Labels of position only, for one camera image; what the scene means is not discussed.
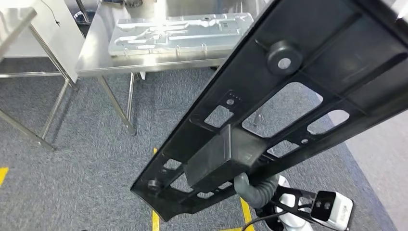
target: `metal pole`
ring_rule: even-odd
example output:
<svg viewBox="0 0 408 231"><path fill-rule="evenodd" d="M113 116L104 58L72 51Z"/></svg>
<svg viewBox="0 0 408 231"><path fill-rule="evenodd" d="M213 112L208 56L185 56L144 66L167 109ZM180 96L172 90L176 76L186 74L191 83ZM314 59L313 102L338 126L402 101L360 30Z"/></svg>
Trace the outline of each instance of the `metal pole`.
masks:
<svg viewBox="0 0 408 231"><path fill-rule="evenodd" d="M28 137L32 138L34 141L38 142L41 146L44 146L46 149L48 149L50 151L54 150L54 148L49 143L47 143L45 140L41 139L34 132L30 131L28 128L26 128L24 125L20 124L17 120L13 119L11 116L6 114L2 110L0 110L0 117L3 118L9 124L11 124L13 127L20 130L26 136L28 136Z"/></svg>
<svg viewBox="0 0 408 231"><path fill-rule="evenodd" d="M118 114L118 116L120 117L122 122L125 124L127 130L132 135L136 135L136 130L133 128L132 124L127 120L125 113L123 112L122 108L120 108L120 105L117 102L114 94L112 93L112 90L109 87L108 83L106 83L105 78L103 76L98 76L97 78L98 78L99 82L101 83L101 85L102 85L103 89L105 90L105 92L108 94L108 97L109 97L113 107L115 108L116 113Z"/></svg>
<svg viewBox="0 0 408 231"><path fill-rule="evenodd" d="M51 71L51 72L19 72L19 73L7 73L7 74L0 74L0 78L19 78L19 77L35 77L35 76L61 76L61 72L59 71Z"/></svg>
<svg viewBox="0 0 408 231"><path fill-rule="evenodd" d="M132 99L133 99L133 85L135 82L135 73L130 74L130 86L129 86L129 96L127 97L127 110L126 110L126 117L130 122L130 117L132 114Z"/></svg>
<svg viewBox="0 0 408 231"><path fill-rule="evenodd" d="M82 12L82 15L84 16L84 20L85 20L85 22L89 22L89 18L88 18L88 14L87 14L87 10L85 9L85 7L84 7L84 4L82 4L82 1L81 0L76 0L77 2L77 5L78 5L78 7L79 7L79 9L81 10L81 12Z"/></svg>
<svg viewBox="0 0 408 231"><path fill-rule="evenodd" d="M57 97L57 101L55 101L54 107L52 107L52 110L50 112L50 115L48 116L47 122L45 123L45 126L41 132L41 138L44 139L45 136L47 135L48 130L50 129L52 120L54 120L55 114L57 113L58 108L61 105L61 102L65 96L66 90L69 86L69 80L65 79L65 83L63 88L60 91L60 94Z"/></svg>
<svg viewBox="0 0 408 231"><path fill-rule="evenodd" d="M78 87L76 84L72 81L71 77L69 74L65 71L64 67L61 65L61 63L58 61L58 59L55 57L54 53L50 50L50 48L47 46L45 41L41 38L41 36L38 34L36 29L30 25L30 31L33 34L33 36L36 38L37 42L41 45L43 50L47 53L48 57L50 58L51 62L54 64L54 66L58 69L58 71L61 72L64 78L69 80L69 85L71 85L72 89L77 90Z"/></svg>

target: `gray corrugated hose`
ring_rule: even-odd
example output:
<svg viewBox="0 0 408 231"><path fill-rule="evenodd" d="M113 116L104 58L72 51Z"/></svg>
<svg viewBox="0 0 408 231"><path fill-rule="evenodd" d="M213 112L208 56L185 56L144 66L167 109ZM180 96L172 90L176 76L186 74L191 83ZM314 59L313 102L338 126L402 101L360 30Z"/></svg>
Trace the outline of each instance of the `gray corrugated hose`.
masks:
<svg viewBox="0 0 408 231"><path fill-rule="evenodd" d="M279 176L272 176L259 183L256 187L249 184L246 173L234 178L234 188L244 201L252 208L262 208L272 198L278 186Z"/></svg>

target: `black cable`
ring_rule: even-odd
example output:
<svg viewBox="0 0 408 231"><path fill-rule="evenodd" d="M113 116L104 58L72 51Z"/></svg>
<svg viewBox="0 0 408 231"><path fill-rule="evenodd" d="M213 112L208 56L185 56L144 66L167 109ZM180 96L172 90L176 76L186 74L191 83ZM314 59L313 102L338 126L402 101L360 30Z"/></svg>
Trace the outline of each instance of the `black cable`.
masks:
<svg viewBox="0 0 408 231"><path fill-rule="evenodd" d="M51 13L52 13L52 16L54 17L54 21L55 21L55 23L58 25L58 26L60 26L60 22L58 22L57 21L57 19L55 18L55 15L54 15L54 11L52 11L52 9L51 9L51 7L48 5L48 4L46 4L43 0L40 0L42 3L44 3L47 7L48 7L48 9L51 11Z"/></svg>
<svg viewBox="0 0 408 231"><path fill-rule="evenodd" d="M301 208L310 208L311 206L312 206L312 204L301 205L301 206L299 206L299 209L301 209ZM246 223L245 226L241 229L241 231L245 231L245 229L247 229L250 225L254 224L255 222L270 219L270 218L279 217L280 215L283 215L283 214L286 214L286 213L288 213L288 211L283 210L280 213L275 213L275 214L272 214L272 215L269 215L269 216L266 216L266 217L253 219L250 222Z"/></svg>

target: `yellow floor tape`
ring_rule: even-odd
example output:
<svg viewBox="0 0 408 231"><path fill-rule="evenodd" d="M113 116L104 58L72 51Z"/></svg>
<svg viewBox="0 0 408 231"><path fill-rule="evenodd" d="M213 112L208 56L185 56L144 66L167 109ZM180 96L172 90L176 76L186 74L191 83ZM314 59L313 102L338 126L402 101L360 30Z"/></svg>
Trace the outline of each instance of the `yellow floor tape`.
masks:
<svg viewBox="0 0 408 231"><path fill-rule="evenodd" d="M156 154L157 148L153 149L153 155ZM152 231L160 231L159 215L152 210Z"/></svg>
<svg viewBox="0 0 408 231"><path fill-rule="evenodd" d="M156 154L157 148L153 149L153 155ZM245 220L245 223L248 223L252 220L251 211L249 210L249 205L246 203L242 198L241 200L241 207L242 207L242 214ZM241 231L242 228L234 228L228 230L220 230L220 231ZM152 231L160 231L160 218L159 215L152 210ZM254 226L250 225L246 231L255 231Z"/></svg>
<svg viewBox="0 0 408 231"><path fill-rule="evenodd" d="M251 211L249 210L249 205L246 201L244 201L242 198L240 198L241 200L241 206L242 206L242 213L243 213L243 218L245 220L245 224L250 222L252 220L251 217ZM248 228L246 228L245 231L255 231L254 226L250 225L248 226Z"/></svg>
<svg viewBox="0 0 408 231"><path fill-rule="evenodd" d="M9 171L8 167L0 167L0 186L3 184L4 178L6 178L6 174Z"/></svg>

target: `metal bracket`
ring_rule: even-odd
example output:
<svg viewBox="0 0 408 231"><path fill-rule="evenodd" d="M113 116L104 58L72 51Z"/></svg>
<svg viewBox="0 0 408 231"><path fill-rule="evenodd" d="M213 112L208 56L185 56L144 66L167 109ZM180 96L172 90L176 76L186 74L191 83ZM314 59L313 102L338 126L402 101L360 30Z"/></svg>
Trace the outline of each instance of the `metal bracket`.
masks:
<svg viewBox="0 0 408 231"><path fill-rule="evenodd" d="M265 147L262 156L247 171L251 184L256 185L405 111L408 25L394 17L380 0L271 1L139 175L131 191L164 221L181 213L194 214L234 195L234 188L182 192L169 185L184 170L164 172L163 165L169 159L188 164L225 126L248 133ZM260 47L259 41L270 47ZM242 127L246 118L292 82L318 93L323 102L271 137L257 136ZM219 128L197 123L219 106L228 91L242 99L228 108L233 116ZM307 130L308 125L336 109L349 113L349 118L322 134ZM282 157L267 152L281 141L291 141L299 147ZM225 174L219 172L217 176L223 178ZM151 180L160 182L161 187L149 187ZM197 196L208 190L214 195L206 199Z"/></svg>

